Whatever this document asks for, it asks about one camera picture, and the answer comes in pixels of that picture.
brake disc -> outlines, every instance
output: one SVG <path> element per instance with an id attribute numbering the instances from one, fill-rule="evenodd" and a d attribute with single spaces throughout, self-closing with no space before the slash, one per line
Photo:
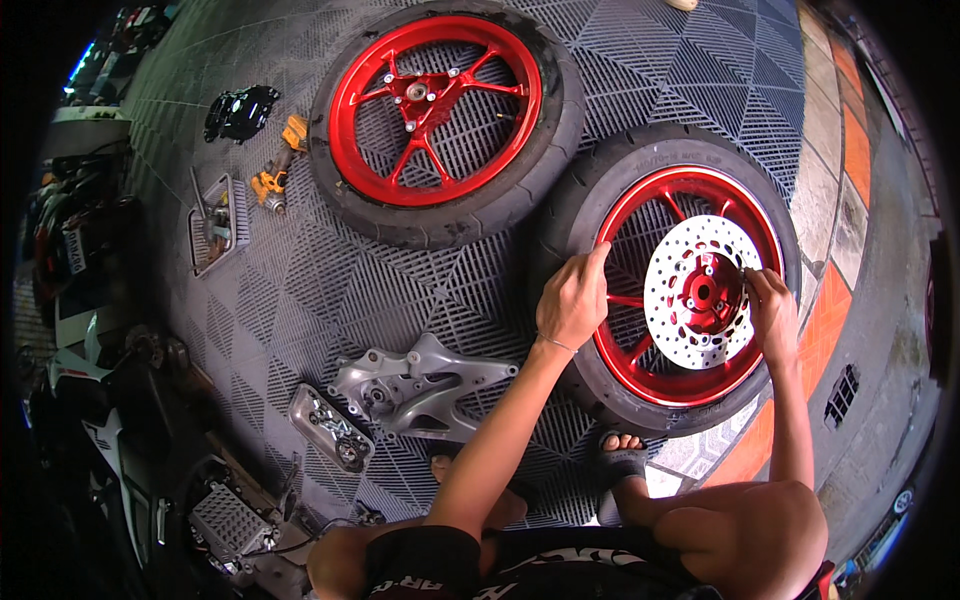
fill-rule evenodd
<path id="1" fill-rule="evenodd" d="M 685 369 L 722 365 L 754 338 L 743 270 L 762 269 L 750 236 L 715 215 L 680 221 L 660 240 L 644 282 L 647 329 Z"/>

red rim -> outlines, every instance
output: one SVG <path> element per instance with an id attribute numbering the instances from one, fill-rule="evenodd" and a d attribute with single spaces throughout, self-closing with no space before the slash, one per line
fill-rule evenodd
<path id="1" fill-rule="evenodd" d="M 613 205 L 600 227 L 597 244 L 612 242 L 630 215 L 648 201 L 663 203 L 674 221 L 679 223 L 686 215 L 675 202 L 678 193 L 693 194 L 706 200 L 713 214 L 739 225 L 756 245 L 764 268 L 773 269 L 783 276 L 780 242 L 757 199 L 740 182 L 707 167 L 671 167 L 636 183 Z M 644 273 L 637 275 L 640 280 L 645 276 Z M 608 302 L 643 306 L 643 298 L 608 296 Z M 683 374 L 660 374 L 639 365 L 640 357 L 653 345 L 649 333 L 640 338 L 633 348 L 624 349 L 614 340 L 610 325 L 603 322 L 593 334 L 593 341 L 601 358 L 621 384 L 644 400 L 672 408 L 699 406 L 729 393 L 753 372 L 762 358 L 756 341 L 752 340 L 720 366 Z"/>
<path id="2" fill-rule="evenodd" d="M 438 41 L 478 44 L 487 50 L 468 69 L 446 73 L 400 75 L 396 57 L 401 53 Z M 517 85 L 504 86 L 477 81 L 473 75 L 487 60 L 500 57 L 514 71 Z M 383 87 L 366 92 L 373 79 L 389 66 Z M 450 111 L 464 92 L 470 89 L 510 94 L 519 100 L 519 113 L 507 143 L 484 167 L 463 180 L 452 178 L 430 144 L 430 134 L 447 122 Z M 432 94 L 434 99 L 427 100 Z M 360 155 L 357 148 L 355 118 L 357 108 L 369 100 L 393 96 L 407 123 L 410 142 L 386 178 L 380 177 Z M 516 158 L 530 137 L 540 113 L 540 70 L 527 47 L 506 29 L 473 16 L 437 16 L 414 21 L 395 29 L 367 48 L 347 69 L 340 81 L 330 109 L 330 155 L 341 173 L 349 174 L 349 183 L 362 194 L 384 204 L 420 207 L 441 204 L 479 188 Z M 403 167 L 417 149 L 424 149 L 441 178 L 435 187 L 406 187 L 398 183 Z"/>

blue light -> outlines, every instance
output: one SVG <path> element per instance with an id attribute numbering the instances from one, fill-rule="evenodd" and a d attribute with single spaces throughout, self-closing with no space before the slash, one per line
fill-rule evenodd
<path id="1" fill-rule="evenodd" d="M 80 62 L 77 63 L 77 66 L 73 67 L 73 72 L 70 73 L 69 83 L 73 83 L 73 78 L 77 77 L 77 73 L 80 73 L 80 70 L 84 68 L 84 60 L 86 57 L 90 56 L 90 50 L 93 48 L 93 42 L 91 41 L 84 50 L 84 55 L 80 57 Z"/>

black shorts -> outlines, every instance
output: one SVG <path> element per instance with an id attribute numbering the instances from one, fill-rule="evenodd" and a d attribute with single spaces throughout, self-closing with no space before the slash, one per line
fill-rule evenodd
<path id="1" fill-rule="evenodd" d="M 481 577 L 480 544 L 459 529 L 424 526 L 384 534 L 367 548 L 365 597 L 720 598 L 646 527 L 526 529 L 498 532 L 492 540 L 496 559 Z"/>

hand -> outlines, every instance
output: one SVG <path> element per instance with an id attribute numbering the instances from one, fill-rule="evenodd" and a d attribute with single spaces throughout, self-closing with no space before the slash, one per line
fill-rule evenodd
<path id="1" fill-rule="evenodd" d="M 570 348 L 587 342 L 607 318 L 607 278 L 603 263 L 610 242 L 603 242 L 589 254 L 566 261 L 543 286 L 537 304 L 537 329 L 544 336 Z"/>
<path id="2" fill-rule="evenodd" d="M 797 303 L 779 275 L 771 269 L 747 269 L 750 321 L 756 342 L 772 371 L 797 361 Z"/>

